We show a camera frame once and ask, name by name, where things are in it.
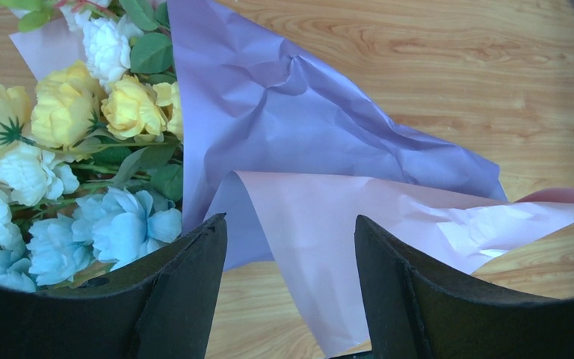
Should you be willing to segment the purple pink wrapping paper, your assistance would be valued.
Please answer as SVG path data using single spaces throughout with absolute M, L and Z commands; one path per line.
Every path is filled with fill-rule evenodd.
M 498 165 L 393 122 L 351 80 L 233 10 L 167 9 L 184 228 L 225 213 L 225 269 L 274 260 L 325 355 L 368 337 L 357 216 L 466 274 L 574 223 L 573 189 L 507 202 Z

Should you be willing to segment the artificial flower bunch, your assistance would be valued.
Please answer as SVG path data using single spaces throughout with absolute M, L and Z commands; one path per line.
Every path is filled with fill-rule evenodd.
M 76 287 L 182 232 L 183 117 L 165 1 L 3 1 L 61 15 L 81 59 L 0 83 L 0 286 Z

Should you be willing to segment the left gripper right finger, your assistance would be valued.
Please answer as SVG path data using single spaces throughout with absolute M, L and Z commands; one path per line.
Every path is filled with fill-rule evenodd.
M 375 358 L 574 358 L 574 298 L 477 279 L 364 215 L 354 244 Z

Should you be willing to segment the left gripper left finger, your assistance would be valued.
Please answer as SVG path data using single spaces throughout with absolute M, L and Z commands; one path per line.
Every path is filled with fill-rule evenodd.
M 203 358 L 226 245 L 217 214 L 75 289 L 0 286 L 0 358 Z

